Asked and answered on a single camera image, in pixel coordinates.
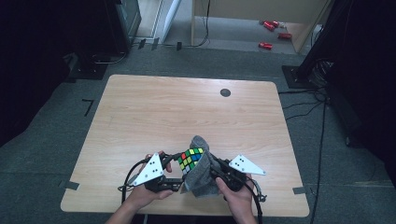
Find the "black round hole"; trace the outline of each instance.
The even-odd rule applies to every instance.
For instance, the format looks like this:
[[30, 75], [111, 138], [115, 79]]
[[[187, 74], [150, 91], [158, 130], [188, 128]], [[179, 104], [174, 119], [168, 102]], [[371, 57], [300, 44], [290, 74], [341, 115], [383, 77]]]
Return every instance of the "black round hole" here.
[[231, 91], [228, 90], [228, 89], [222, 89], [222, 90], [220, 91], [220, 94], [221, 94], [222, 96], [224, 96], [224, 97], [229, 97], [229, 96], [231, 95]]

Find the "hand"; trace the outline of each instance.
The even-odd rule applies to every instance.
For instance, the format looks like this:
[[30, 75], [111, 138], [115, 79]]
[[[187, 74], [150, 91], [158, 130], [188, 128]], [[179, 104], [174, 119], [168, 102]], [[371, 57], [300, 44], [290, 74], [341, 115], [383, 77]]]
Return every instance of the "hand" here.
[[[253, 216], [253, 210], [251, 209], [252, 195], [247, 187], [244, 186], [239, 191], [234, 192], [227, 187], [220, 177], [216, 178], [216, 184], [219, 187], [219, 193], [223, 194], [227, 200], [227, 204], [233, 214], [233, 218], [237, 223], [256, 223], [256, 219]], [[251, 189], [254, 188], [254, 185], [250, 180], [247, 184]]]
[[[166, 171], [171, 173], [172, 167], [171, 164], [166, 165]], [[146, 205], [152, 203], [154, 200], [162, 200], [173, 193], [172, 190], [164, 190], [157, 193], [154, 193], [145, 188], [145, 185], [140, 185], [134, 187], [131, 194], [125, 200], [125, 202], [120, 206], [119, 209], [111, 216], [111, 218], [107, 221], [107, 223], [131, 223], [134, 218], [134, 214], [139, 211], [141, 208]]]

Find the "rubik's cube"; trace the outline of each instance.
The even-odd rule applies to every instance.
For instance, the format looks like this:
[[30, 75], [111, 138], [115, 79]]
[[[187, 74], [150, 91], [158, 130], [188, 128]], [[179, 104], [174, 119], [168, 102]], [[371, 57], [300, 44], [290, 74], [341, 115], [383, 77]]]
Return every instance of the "rubik's cube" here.
[[195, 165], [198, 163], [198, 160], [201, 159], [204, 150], [200, 147], [187, 149], [181, 156], [178, 158], [178, 164], [180, 165], [180, 169], [183, 172], [183, 175], [186, 175], [190, 170], [192, 170]]

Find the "gray carpet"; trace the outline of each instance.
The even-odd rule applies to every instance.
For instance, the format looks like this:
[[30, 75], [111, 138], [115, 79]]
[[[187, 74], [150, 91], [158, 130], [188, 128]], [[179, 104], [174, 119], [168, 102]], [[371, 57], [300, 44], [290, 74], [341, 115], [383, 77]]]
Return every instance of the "gray carpet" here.
[[[29, 128], [0, 148], [0, 223], [104, 223], [109, 218], [110, 214], [63, 212], [64, 189], [58, 185], [73, 172], [110, 75], [265, 80], [275, 82], [279, 91], [289, 91], [281, 65], [299, 65], [303, 60], [304, 56], [265, 52], [134, 47], [123, 61], [107, 68], [103, 80], [61, 84]], [[86, 117], [89, 102], [82, 99], [94, 100]], [[315, 102], [309, 93], [281, 94], [280, 99], [283, 106]], [[312, 105], [285, 109], [285, 118], [310, 108]], [[315, 223], [395, 223], [396, 190], [383, 163], [365, 148], [346, 147], [341, 123], [331, 106], [325, 109]], [[287, 121], [311, 211], [322, 110], [321, 105], [306, 117]], [[309, 223], [310, 218], [265, 217], [264, 222]]]

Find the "gray cloth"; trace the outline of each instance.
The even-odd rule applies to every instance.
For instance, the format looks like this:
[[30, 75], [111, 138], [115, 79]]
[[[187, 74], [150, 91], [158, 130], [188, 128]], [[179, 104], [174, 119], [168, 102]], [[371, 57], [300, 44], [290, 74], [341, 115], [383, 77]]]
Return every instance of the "gray cloth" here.
[[220, 165], [213, 159], [212, 154], [209, 152], [209, 145], [204, 138], [195, 135], [190, 144], [190, 148], [194, 147], [202, 148], [204, 154], [196, 166], [186, 174], [181, 193], [191, 191], [196, 198], [217, 196], [219, 195], [219, 188], [210, 175], [210, 165], [215, 165], [219, 168]]

